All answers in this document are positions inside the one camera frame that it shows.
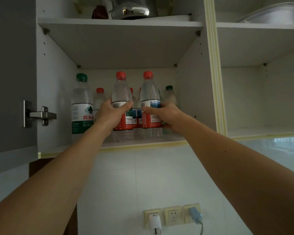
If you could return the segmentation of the aluminium pan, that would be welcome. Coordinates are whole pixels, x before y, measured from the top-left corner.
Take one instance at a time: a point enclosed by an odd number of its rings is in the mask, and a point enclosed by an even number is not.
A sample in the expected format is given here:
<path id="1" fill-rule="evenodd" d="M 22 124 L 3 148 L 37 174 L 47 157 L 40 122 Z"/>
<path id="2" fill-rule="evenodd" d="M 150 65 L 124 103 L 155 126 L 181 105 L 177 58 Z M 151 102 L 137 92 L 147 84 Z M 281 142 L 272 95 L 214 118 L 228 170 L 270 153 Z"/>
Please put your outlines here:
<path id="1" fill-rule="evenodd" d="M 294 2 L 284 2 L 260 8 L 239 19 L 236 23 L 294 24 Z"/>

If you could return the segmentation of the grey cabinet door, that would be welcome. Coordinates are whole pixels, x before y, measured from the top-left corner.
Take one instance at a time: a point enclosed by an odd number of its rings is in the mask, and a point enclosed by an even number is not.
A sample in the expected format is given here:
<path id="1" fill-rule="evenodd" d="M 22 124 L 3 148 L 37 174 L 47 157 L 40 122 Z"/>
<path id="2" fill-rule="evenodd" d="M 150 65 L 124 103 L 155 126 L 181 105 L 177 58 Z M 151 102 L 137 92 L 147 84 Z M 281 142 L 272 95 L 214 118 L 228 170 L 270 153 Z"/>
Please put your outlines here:
<path id="1" fill-rule="evenodd" d="M 37 126 L 24 128 L 24 101 L 37 109 L 36 0 L 0 0 L 0 173 L 38 152 Z"/>

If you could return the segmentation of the red-cap water bottle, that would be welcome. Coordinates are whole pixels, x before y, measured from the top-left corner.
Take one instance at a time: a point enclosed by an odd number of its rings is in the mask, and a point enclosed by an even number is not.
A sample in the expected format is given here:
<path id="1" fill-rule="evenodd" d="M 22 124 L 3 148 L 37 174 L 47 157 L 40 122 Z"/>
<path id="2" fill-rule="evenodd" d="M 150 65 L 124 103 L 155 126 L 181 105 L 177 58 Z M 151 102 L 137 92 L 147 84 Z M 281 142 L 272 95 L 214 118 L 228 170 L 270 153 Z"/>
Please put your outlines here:
<path id="1" fill-rule="evenodd" d="M 94 116 L 97 114 L 98 110 L 100 109 L 101 104 L 105 101 L 106 101 L 106 97 L 104 94 L 104 89 L 97 88 L 96 93 L 94 95 Z"/>
<path id="2" fill-rule="evenodd" d="M 138 123 L 137 123 L 137 98 L 134 95 L 133 92 L 133 88 L 130 87 L 131 90 L 131 94 L 132 94 L 132 101 L 133 101 L 133 109 L 132 109 L 132 116 L 133 116 L 133 128 L 137 128 L 138 127 Z"/>
<path id="3" fill-rule="evenodd" d="M 144 81 L 140 90 L 141 108 L 144 106 L 160 108 L 160 94 L 153 80 L 153 73 L 145 71 L 143 73 Z M 162 121 L 159 116 L 142 112 L 142 133 L 145 139 L 160 139 L 162 137 Z"/>
<path id="4" fill-rule="evenodd" d="M 126 82 L 126 73 L 116 73 L 116 83 L 112 90 L 112 106 L 120 108 L 127 102 L 132 101 L 132 93 Z M 121 119 L 113 130 L 113 137 L 116 142 L 130 142 L 133 140 L 133 108 L 131 107 L 122 114 Z"/>

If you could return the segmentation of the dark red object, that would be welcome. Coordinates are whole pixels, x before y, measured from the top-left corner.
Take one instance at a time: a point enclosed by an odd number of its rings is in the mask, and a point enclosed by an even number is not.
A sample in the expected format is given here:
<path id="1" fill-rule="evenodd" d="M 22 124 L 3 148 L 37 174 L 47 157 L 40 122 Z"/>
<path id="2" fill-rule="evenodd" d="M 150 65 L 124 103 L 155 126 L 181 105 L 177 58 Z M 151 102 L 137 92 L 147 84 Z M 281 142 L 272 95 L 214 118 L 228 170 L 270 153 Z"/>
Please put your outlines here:
<path id="1" fill-rule="evenodd" d="M 91 19 L 109 19 L 108 12 L 105 6 L 97 5 L 94 8 Z"/>

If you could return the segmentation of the large green-cap water bottle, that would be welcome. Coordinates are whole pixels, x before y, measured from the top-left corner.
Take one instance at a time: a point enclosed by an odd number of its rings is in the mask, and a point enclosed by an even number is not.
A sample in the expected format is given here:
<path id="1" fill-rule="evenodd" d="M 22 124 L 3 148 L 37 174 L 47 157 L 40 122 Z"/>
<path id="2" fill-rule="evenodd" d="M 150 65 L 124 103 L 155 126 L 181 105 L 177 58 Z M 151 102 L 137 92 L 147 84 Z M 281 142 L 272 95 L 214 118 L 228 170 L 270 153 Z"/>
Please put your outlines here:
<path id="1" fill-rule="evenodd" d="M 76 85 L 71 95 L 71 137 L 77 142 L 94 124 L 94 103 L 88 77 L 84 73 L 76 75 Z"/>

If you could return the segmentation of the person's left forearm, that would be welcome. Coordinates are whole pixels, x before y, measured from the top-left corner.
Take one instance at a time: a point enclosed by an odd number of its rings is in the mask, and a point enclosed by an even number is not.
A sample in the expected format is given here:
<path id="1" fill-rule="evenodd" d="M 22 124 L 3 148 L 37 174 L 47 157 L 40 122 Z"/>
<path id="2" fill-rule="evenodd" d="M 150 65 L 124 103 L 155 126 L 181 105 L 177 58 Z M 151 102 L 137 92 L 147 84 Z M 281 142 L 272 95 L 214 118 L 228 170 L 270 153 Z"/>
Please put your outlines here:
<path id="1" fill-rule="evenodd" d="M 101 118 L 83 137 L 0 202 L 0 235 L 63 235 L 104 139 L 118 120 Z"/>

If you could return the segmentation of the white plug adapter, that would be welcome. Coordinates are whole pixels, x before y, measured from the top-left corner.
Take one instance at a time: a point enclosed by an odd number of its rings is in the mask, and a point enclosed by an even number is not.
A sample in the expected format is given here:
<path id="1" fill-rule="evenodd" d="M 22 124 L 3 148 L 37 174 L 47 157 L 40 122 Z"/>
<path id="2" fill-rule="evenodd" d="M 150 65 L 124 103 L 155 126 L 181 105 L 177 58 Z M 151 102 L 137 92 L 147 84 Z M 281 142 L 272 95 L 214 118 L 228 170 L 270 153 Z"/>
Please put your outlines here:
<path id="1" fill-rule="evenodd" d="M 149 214 L 149 230 L 151 235 L 161 235 L 162 224 L 161 217 L 158 213 Z"/>

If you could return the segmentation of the metal cabinet door hinge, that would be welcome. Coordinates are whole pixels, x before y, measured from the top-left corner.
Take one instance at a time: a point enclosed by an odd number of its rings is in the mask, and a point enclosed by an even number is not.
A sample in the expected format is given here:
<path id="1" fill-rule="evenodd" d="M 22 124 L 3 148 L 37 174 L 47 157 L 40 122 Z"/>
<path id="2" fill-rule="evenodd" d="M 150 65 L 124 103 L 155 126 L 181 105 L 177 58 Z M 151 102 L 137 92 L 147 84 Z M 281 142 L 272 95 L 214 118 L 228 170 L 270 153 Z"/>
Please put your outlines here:
<path id="1" fill-rule="evenodd" d="M 39 119 L 43 126 L 49 125 L 49 120 L 56 120 L 57 114 L 49 112 L 48 107 L 42 106 L 41 111 L 33 111 L 31 101 L 22 102 L 22 128 L 31 128 L 33 121 Z"/>

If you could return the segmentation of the blue plug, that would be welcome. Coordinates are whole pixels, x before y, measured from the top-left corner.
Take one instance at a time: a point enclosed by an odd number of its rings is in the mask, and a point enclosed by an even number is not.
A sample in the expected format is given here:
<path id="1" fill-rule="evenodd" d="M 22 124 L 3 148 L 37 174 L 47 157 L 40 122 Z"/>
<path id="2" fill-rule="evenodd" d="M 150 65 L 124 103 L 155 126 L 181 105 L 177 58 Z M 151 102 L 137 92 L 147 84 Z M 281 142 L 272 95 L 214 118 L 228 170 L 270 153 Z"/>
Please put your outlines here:
<path id="1" fill-rule="evenodd" d="M 196 223 L 197 225 L 203 225 L 202 215 L 196 207 L 191 207 L 188 209 L 190 218 Z"/>

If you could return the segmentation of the person's left hand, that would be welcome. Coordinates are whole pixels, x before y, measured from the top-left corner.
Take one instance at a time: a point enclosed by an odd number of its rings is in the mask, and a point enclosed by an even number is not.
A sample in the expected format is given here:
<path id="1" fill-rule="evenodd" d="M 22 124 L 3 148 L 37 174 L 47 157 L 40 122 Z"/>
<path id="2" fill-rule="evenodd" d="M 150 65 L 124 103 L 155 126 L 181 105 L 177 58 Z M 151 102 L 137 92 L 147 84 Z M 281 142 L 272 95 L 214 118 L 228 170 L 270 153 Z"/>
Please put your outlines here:
<path id="1" fill-rule="evenodd" d="M 105 137 L 110 135 L 113 129 L 119 124 L 123 115 L 118 114 L 118 108 L 112 106 L 112 99 L 103 102 L 96 114 L 94 126 Z"/>

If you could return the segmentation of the white wall cabinet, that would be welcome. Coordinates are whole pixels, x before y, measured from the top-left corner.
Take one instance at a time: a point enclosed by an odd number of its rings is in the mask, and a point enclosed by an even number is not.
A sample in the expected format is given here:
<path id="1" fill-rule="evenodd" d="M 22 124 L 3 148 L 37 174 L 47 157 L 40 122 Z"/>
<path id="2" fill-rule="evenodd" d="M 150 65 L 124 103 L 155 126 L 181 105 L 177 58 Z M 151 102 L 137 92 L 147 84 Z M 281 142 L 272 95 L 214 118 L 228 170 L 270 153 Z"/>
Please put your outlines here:
<path id="1" fill-rule="evenodd" d="M 85 73 L 93 93 L 110 98 L 116 73 L 139 98 L 152 71 L 166 99 L 235 140 L 294 137 L 294 24 L 237 23 L 267 0 L 171 0 L 172 15 L 190 21 L 91 19 L 98 0 L 36 0 L 37 108 L 57 120 L 38 125 L 38 157 L 71 142 L 71 93 Z"/>

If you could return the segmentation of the person's right forearm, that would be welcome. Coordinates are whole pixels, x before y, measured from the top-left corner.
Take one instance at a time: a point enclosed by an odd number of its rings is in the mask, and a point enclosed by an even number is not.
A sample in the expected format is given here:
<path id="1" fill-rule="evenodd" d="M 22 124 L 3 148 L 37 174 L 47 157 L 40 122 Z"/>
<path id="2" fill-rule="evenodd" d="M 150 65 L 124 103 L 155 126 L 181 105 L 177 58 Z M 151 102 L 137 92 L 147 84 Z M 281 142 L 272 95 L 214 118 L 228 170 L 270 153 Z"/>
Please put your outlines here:
<path id="1" fill-rule="evenodd" d="M 254 235 L 294 235 L 294 171 L 183 113 L 167 121 Z"/>

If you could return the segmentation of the stainless steel pot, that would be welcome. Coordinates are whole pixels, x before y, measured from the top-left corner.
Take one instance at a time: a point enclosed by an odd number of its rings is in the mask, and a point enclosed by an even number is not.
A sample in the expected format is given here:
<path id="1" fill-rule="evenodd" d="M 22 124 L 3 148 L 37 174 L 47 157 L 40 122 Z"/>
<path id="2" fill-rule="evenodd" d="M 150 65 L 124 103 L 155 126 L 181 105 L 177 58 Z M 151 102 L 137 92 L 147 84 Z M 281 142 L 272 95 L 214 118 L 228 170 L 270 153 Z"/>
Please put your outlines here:
<path id="1" fill-rule="evenodd" d="M 134 20 L 158 17 L 156 0 L 113 0 L 111 17 L 115 20 Z"/>

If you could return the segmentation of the small green-cap water bottle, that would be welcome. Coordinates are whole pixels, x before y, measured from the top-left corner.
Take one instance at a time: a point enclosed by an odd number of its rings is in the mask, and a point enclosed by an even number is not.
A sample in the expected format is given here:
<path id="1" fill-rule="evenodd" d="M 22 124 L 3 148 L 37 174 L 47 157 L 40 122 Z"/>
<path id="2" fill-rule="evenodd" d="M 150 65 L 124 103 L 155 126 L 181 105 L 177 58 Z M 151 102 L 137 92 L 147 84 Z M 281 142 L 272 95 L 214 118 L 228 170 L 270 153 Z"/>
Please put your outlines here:
<path id="1" fill-rule="evenodd" d="M 172 85 L 168 85 L 165 87 L 165 98 L 164 98 L 165 103 L 173 103 L 175 106 L 178 106 L 176 95 L 173 90 Z"/>

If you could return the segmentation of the person's right hand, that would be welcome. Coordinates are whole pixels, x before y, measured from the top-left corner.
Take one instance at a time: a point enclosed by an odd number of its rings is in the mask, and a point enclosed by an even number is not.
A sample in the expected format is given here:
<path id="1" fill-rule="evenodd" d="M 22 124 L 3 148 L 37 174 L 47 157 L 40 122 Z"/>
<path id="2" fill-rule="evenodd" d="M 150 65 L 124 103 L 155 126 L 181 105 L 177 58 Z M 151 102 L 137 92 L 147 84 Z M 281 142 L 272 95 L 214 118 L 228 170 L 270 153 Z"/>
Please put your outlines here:
<path id="1" fill-rule="evenodd" d="M 166 103 L 160 109 L 161 113 L 158 117 L 165 122 L 163 127 L 181 133 L 182 126 L 184 125 L 183 121 L 187 115 L 178 109 L 173 103 Z"/>

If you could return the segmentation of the cream wall socket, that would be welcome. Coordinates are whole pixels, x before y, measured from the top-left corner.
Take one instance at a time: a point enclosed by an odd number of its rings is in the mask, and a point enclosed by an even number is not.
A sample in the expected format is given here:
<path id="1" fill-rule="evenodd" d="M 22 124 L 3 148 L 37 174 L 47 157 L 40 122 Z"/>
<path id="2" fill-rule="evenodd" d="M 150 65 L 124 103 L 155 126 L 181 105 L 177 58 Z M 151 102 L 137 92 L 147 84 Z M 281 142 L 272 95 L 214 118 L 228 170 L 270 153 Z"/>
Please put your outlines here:
<path id="1" fill-rule="evenodd" d="M 180 225 L 183 221 L 182 206 L 172 206 L 164 208 L 165 225 Z"/>
<path id="2" fill-rule="evenodd" d="M 183 206 L 183 214 L 184 214 L 184 223 L 194 223 L 195 221 L 193 220 L 193 217 L 191 216 L 191 213 L 189 212 L 190 208 L 196 208 L 198 212 L 201 212 L 201 207 L 199 203 L 195 204 L 189 204 L 189 205 L 184 205 Z"/>
<path id="3" fill-rule="evenodd" d="M 161 224 L 162 224 L 162 222 L 164 220 L 164 218 L 163 218 L 163 210 L 161 208 L 144 210 L 145 229 L 149 229 L 149 214 L 152 214 L 152 213 L 158 213 L 160 215 Z"/>

